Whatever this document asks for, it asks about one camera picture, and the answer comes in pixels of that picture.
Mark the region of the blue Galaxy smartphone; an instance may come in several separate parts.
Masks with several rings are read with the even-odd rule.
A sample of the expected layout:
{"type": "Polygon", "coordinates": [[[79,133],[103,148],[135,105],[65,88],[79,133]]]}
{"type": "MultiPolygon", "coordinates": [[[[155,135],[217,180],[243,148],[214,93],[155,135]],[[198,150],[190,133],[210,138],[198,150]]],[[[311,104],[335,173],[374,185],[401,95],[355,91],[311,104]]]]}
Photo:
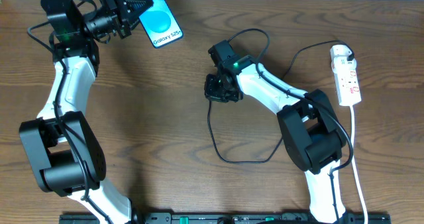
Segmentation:
{"type": "Polygon", "coordinates": [[[161,48],[184,34],[166,0],[153,0],[153,6],[140,16],[141,24],[154,48],[161,48]]]}

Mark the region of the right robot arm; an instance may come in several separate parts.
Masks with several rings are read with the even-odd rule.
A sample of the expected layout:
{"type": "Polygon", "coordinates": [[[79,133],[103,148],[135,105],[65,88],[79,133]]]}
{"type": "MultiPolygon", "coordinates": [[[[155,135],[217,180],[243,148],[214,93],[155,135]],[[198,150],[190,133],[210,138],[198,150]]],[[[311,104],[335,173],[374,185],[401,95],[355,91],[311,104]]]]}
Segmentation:
{"type": "Polygon", "coordinates": [[[307,92],[271,74],[259,59],[235,53],[228,40],[209,50],[216,74],[208,74],[205,96],[210,102],[237,102],[251,96],[273,112],[292,162],[305,173],[309,210],[319,223],[342,223],[346,208],[341,200],[339,170],[342,149],[353,149],[329,98],[320,89],[307,92]]]}

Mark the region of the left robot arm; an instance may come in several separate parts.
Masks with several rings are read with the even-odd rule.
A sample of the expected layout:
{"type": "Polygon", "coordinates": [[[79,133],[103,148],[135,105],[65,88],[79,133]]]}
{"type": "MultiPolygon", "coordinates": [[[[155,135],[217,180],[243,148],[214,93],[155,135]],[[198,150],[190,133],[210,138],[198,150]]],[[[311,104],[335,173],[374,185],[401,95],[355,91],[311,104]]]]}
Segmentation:
{"type": "Polygon", "coordinates": [[[19,136],[38,187],[87,208],[100,223],[144,223],[107,178],[85,111],[99,69],[99,44],[128,37],[153,0],[40,0],[52,27],[44,47],[56,71],[48,100],[19,136]]]}

